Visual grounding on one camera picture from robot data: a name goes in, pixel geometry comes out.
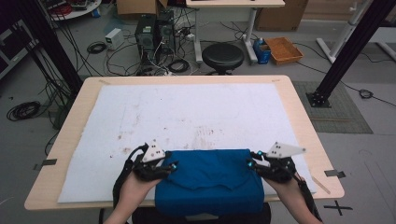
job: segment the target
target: blue cloth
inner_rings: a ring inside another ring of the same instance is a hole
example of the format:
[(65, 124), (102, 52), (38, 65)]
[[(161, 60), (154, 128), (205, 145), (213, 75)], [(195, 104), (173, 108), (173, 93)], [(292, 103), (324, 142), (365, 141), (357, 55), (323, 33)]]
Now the blue cloth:
[(248, 169), (249, 152), (248, 149), (173, 151), (163, 166), (178, 161), (177, 170), (157, 185), (155, 206), (173, 217), (260, 212), (264, 190), (261, 178)]

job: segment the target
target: white sheet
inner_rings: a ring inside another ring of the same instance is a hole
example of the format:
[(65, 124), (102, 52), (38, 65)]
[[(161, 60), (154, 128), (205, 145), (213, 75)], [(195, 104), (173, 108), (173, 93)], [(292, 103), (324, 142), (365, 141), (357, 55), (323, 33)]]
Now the white sheet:
[[(112, 201), (126, 158), (153, 139), (164, 150), (266, 151), (276, 141), (297, 145), (274, 84), (104, 86), (70, 162), (59, 203)], [(316, 192), (304, 157), (293, 159)], [(266, 183), (264, 189), (275, 194)], [(147, 199), (154, 198), (154, 190)]]

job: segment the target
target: gray carpet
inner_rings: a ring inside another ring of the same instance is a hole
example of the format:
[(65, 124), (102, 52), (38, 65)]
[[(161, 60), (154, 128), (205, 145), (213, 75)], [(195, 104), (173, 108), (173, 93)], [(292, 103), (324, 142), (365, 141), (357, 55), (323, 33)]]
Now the gray carpet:
[(331, 108), (311, 107), (308, 102), (305, 94), (314, 92), (319, 82), (299, 81), (293, 85), (317, 133), (373, 133), (342, 84), (329, 98)]

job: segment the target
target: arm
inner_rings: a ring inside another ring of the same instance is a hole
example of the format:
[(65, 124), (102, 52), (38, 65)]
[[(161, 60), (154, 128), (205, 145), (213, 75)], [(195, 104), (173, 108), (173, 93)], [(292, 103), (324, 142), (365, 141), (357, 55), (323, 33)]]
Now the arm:
[(291, 215), (301, 224), (321, 223), (308, 210), (305, 204), (303, 194), (295, 179), (283, 184), (276, 183), (273, 180), (265, 181), (276, 191), (280, 201), (288, 208)]
[(161, 179), (143, 182), (136, 179), (134, 172), (131, 172), (122, 185), (120, 200), (105, 224), (124, 224), (137, 206), (143, 202), (149, 190), (160, 181)]

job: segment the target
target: round stool seat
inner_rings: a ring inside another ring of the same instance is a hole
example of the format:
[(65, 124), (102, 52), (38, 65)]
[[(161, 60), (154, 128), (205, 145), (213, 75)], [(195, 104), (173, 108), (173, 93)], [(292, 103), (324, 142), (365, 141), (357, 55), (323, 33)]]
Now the round stool seat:
[(234, 45), (214, 44), (204, 49), (202, 59), (219, 72), (219, 75), (224, 75), (225, 71), (239, 67), (245, 57), (244, 52)]

